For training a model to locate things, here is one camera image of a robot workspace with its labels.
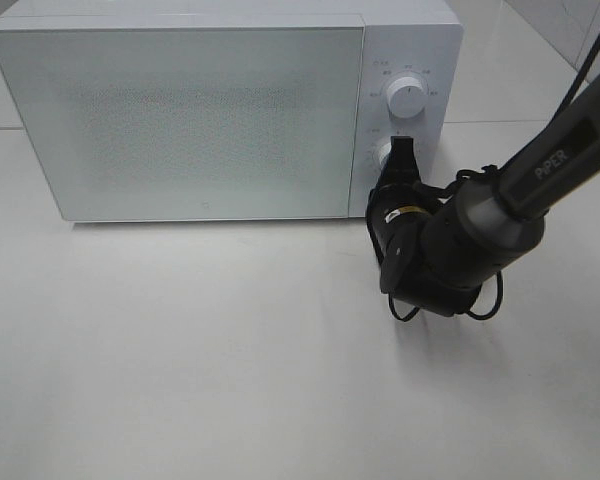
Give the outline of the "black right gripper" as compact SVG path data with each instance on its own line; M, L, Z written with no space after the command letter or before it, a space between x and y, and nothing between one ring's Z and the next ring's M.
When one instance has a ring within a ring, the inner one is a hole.
M403 224L424 222L441 209L438 198L415 189L420 181L414 139L392 136L387 171L381 173L370 191L365 212L377 260L384 259L390 241Z

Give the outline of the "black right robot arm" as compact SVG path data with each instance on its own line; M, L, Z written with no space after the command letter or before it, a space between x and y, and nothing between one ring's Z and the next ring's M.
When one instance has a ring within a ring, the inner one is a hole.
M545 216L600 172L600 74L502 167L463 169L445 188L422 182L414 141L394 136L365 220L390 305L441 316L492 318L501 306L473 312L483 283L542 240Z

